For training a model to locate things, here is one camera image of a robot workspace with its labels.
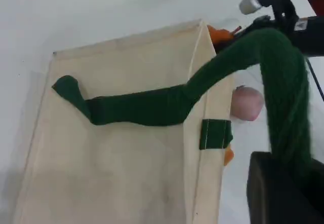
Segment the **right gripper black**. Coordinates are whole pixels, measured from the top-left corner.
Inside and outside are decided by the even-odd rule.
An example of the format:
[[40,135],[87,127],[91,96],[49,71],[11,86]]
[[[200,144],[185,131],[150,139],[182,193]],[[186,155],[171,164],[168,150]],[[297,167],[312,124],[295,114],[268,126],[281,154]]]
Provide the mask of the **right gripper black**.
[[[275,20],[272,20],[270,16],[261,16],[240,31],[237,37],[243,37],[257,29],[270,27],[276,27]],[[300,18],[294,26],[291,41],[309,57],[323,56],[323,16]]]

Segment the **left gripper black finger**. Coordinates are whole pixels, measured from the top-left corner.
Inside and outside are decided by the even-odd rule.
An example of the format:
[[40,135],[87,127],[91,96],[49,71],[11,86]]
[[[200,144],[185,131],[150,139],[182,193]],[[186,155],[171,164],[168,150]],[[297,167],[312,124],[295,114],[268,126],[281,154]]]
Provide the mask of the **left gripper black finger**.
[[253,152],[247,181],[251,223],[323,223],[323,163],[313,160],[299,188],[270,153]]

